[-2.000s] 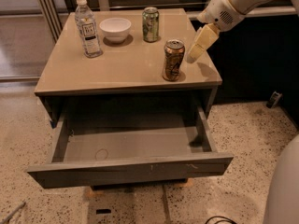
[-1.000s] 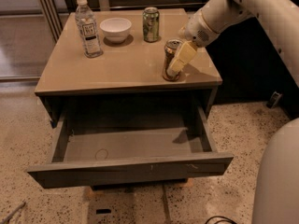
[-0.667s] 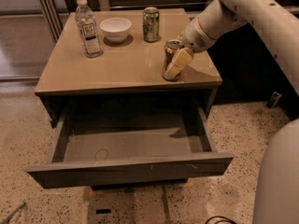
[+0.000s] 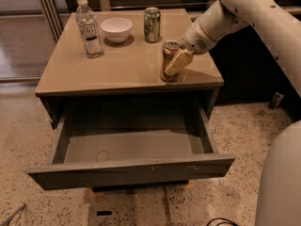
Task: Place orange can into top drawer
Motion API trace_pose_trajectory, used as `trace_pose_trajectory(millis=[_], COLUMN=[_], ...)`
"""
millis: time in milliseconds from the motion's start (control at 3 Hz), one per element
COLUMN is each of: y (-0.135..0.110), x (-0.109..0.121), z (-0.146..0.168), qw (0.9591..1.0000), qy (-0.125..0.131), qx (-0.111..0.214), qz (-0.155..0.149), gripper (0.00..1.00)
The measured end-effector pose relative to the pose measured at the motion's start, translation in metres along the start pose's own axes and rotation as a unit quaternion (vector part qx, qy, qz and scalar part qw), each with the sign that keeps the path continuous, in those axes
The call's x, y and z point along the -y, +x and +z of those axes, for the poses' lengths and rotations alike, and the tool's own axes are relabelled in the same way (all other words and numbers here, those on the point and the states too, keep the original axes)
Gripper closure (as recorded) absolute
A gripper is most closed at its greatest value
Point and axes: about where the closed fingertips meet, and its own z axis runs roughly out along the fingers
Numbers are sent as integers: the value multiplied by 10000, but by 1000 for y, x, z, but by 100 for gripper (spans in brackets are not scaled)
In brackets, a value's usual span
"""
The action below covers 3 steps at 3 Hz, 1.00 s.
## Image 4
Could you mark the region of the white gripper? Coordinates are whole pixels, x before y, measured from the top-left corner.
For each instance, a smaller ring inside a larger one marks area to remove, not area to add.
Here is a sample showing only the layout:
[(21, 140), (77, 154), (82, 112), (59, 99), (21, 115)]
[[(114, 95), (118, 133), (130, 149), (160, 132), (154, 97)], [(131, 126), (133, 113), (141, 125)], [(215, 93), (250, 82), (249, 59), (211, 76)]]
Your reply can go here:
[(215, 45), (216, 42), (205, 34), (201, 27), (200, 18), (197, 18), (188, 26), (182, 36), (182, 46), (186, 49), (180, 49), (175, 54), (164, 69), (164, 73), (168, 76), (174, 76), (193, 61), (194, 54), (203, 55), (214, 48)]

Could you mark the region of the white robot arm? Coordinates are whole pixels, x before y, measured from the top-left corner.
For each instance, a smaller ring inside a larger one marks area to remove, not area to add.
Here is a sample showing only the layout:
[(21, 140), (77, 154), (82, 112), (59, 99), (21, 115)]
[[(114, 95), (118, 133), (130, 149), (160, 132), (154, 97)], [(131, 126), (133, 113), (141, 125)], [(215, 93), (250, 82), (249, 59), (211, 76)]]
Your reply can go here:
[[(250, 24), (301, 95), (301, 23), (274, 0), (217, 0), (182, 36), (182, 49), (164, 69), (172, 76), (194, 55)], [(284, 129), (266, 155), (255, 226), (301, 226), (301, 121)]]

